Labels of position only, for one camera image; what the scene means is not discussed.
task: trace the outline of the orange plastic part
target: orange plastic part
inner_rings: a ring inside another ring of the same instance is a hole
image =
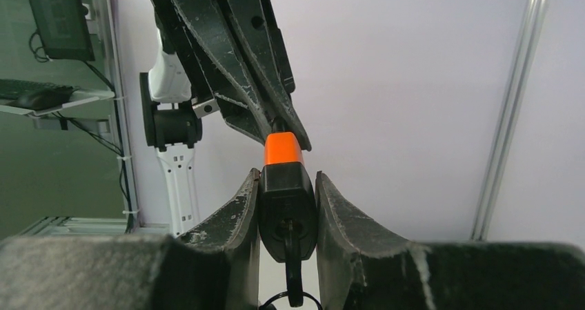
[[[303,161],[301,146],[295,134],[291,132],[273,133],[264,144],[264,165]]]

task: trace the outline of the black keyboard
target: black keyboard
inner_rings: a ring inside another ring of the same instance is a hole
[[[10,101],[15,101],[22,95],[40,90],[63,91],[67,89],[76,91],[77,87],[66,86],[63,84],[51,84],[48,82],[0,79],[0,99],[7,99]]]

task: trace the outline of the black ring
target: black ring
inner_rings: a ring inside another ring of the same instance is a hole
[[[282,293],[278,293],[275,296],[269,298],[268,301],[266,301],[266,303],[264,303],[263,305],[260,306],[260,308],[258,308],[258,310],[265,310],[274,301],[280,300],[281,298],[285,298],[286,296],[288,296],[287,291],[283,291]],[[317,305],[318,310],[323,310],[323,306],[321,305],[321,303],[319,303],[319,301],[314,296],[310,295],[306,291],[303,292],[303,296],[306,298],[310,298]]]

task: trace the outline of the computer monitor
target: computer monitor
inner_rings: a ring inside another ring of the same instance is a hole
[[[81,0],[29,0],[46,55],[94,61],[86,8]]]

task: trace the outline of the computer mouse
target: computer mouse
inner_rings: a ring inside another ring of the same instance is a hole
[[[8,105],[28,110],[47,110],[55,106],[67,103],[75,88],[67,86],[61,88],[41,89],[20,96],[17,100]]]

